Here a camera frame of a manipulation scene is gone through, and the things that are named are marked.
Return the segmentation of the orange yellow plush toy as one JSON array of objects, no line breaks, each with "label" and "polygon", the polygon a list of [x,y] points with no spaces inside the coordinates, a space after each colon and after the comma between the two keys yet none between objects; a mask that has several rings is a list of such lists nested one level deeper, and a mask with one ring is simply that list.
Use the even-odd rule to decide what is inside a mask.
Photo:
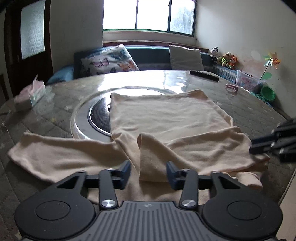
[{"label": "orange yellow plush toy", "polygon": [[223,55],[221,65],[228,69],[234,70],[237,63],[237,57],[230,52]]}]

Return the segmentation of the green plastic bucket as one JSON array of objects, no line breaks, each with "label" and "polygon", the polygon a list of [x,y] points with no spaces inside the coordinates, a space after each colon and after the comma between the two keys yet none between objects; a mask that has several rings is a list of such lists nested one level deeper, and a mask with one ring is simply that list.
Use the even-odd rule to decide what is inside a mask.
[{"label": "green plastic bucket", "polygon": [[267,85],[264,85],[261,88],[261,95],[262,97],[268,101],[268,102],[273,102],[275,100],[275,93],[274,91]]}]

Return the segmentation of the blue cushion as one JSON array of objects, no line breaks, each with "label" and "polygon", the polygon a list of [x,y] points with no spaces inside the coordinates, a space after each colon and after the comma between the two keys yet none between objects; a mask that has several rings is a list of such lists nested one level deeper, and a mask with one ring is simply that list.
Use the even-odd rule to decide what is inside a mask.
[{"label": "blue cushion", "polygon": [[67,65],[58,70],[52,77],[49,78],[47,84],[54,84],[58,82],[68,82],[74,79],[74,66]]}]

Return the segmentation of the grey quilted star tablecloth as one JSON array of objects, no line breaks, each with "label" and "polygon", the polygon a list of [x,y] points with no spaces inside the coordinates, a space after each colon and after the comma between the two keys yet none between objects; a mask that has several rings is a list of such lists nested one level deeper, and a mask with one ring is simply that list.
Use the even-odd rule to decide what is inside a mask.
[{"label": "grey quilted star tablecloth", "polygon": [[47,94],[27,111],[14,113],[11,105],[7,104],[1,110],[1,240],[16,240],[16,207],[48,186],[11,162],[7,156],[8,150],[25,131],[69,138],[71,114],[82,99],[99,91],[125,86],[147,86],[176,93],[201,89],[250,138],[266,135],[285,121],[285,117],[274,108],[245,90],[241,89],[237,94],[227,92],[225,84],[225,79],[213,82],[199,79],[187,71],[120,72],[50,85],[46,88]]}]

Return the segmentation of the black remote control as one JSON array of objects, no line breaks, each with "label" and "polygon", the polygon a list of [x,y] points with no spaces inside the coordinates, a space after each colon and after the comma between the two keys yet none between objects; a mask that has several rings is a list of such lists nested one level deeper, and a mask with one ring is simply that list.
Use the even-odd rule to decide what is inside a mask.
[{"label": "black remote control", "polygon": [[219,82],[219,77],[216,75],[212,75],[203,71],[196,71],[196,70],[190,70],[189,73],[191,75],[197,76],[197,77],[201,77],[201,78],[205,78],[214,82]]}]

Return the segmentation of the pink tissue box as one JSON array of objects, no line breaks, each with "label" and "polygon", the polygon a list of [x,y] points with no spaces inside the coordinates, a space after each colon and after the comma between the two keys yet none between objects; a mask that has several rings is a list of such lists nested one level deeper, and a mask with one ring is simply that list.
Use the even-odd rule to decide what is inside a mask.
[{"label": "pink tissue box", "polygon": [[36,75],[33,82],[26,86],[20,94],[14,98],[16,111],[33,108],[45,94],[45,84],[43,81],[38,80],[38,75]]}]

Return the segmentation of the dark door frosted glass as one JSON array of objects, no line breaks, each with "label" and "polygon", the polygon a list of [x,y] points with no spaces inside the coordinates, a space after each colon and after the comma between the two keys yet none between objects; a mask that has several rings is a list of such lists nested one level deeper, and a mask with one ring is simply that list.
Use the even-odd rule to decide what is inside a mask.
[{"label": "dark door frosted glass", "polygon": [[35,77],[53,75],[50,46],[51,1],[8,1],[4,17],[4,55],[13,96]]}]

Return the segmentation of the colourful paper pinwheel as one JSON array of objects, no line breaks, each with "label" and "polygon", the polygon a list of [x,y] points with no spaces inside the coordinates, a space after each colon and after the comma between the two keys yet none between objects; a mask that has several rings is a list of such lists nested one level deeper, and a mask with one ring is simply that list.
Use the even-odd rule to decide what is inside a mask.
[{"label": "colourful paper pinwheel", "polygon": [[264,71],[261,77],[259,78],[260,81],[268,80],[269,78],[271,78],[272,74],[267,72],[267,69],[272,67],[277,69],[278,65],[281,63],[281,60],[278,58],[278,54],[276,52],[275,53],[269,52],[267,56],[264,56],[264,59],[266,60],[266,63],[264,65],[265,66]]}]

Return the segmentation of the window with green frame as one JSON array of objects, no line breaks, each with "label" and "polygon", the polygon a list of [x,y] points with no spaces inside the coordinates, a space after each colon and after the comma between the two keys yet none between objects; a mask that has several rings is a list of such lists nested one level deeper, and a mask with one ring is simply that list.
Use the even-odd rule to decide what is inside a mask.
[{"label": "window with green frame", "polygon": [[196,1],[130,0],[105,1],[105,31],[155,31],[193,36]]}]

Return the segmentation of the grey plain pillow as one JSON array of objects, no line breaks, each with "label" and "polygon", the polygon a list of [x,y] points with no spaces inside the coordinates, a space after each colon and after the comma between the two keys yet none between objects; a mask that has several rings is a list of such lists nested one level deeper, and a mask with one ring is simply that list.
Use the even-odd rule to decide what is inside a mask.
[{"label": "grey plain pillow", "polygon": [[204,71],[199,49],[169,45],[169,53],[172,70]]}]

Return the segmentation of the beige cloth garment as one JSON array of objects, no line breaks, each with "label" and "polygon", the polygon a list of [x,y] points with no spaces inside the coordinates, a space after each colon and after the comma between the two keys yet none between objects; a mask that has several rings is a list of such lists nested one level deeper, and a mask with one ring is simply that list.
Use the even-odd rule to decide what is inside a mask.
[{"label": "beige cloth garment", "polygon": [[53,138],[24,133],[8,152],[33,176],[52,183],[77,172],[97,174],[130,160],[131,174],[119,201],[177,201],[166,163],[200,175],[227,173],[255,190],[269,156],[249,153],[250,139],[202,90],[175,95],[124,96],[110,103],[112,141]]}]

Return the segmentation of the round induction cooktop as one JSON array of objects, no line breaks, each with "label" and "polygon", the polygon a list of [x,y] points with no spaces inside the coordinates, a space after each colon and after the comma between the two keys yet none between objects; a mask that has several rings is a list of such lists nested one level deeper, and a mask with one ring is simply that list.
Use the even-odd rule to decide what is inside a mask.
[{"label": "round induction cooktop", "polygon": [[99,91],[90,95],[82,100],[72,113],[70,129],[73,138],[97,140],[105,143],[112,142],[109,124],[112,93],[127,96],[143,96],[173,94],[174,92],[168,89],[153,87],[125,86]]}]

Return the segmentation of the white plush toy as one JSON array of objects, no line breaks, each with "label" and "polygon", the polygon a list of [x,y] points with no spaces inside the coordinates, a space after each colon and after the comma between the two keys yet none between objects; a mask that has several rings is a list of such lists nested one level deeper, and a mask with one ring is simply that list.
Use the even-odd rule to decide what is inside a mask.
[{"label": "white plush toy", "polygon": [[221,64],[221,57],[219,55],[219,50],[218,50],[217,46],[212,48],[212,50],[210,51],[210,55],[211,55],[214,63],[219,64],[219,65]]}]

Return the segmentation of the butterfly print pillow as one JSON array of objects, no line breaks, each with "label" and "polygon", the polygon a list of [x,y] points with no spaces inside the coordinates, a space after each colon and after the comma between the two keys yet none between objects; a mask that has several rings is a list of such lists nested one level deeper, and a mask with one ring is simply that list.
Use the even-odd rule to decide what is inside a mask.
[{"label": "butterfly print pillow", "polygon": [[82,76],[139,71],[138,66],[124,45],[97,51],[80,60]]}]

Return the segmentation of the clear plastic storage box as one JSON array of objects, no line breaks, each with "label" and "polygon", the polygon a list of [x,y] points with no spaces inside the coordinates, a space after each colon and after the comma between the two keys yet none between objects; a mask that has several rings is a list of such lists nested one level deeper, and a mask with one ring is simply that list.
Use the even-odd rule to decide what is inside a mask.
[{"label": "clear plastic storage box", "polygon": [[245,71],[237,70],[235,83],[249,92],[254,92],[255,88],[259,84],[259,79]]}]

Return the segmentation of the pink hair scrunchie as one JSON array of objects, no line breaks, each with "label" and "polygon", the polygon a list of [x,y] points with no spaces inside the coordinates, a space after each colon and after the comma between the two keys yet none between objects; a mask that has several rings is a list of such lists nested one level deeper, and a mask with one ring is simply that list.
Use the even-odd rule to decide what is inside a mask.
[{"label": "pink hair scrunchie", "polygon": [[237,93],[239,90],[239,87],[237,85],[227,83],[225,84],[225,89],[230,93]]}]

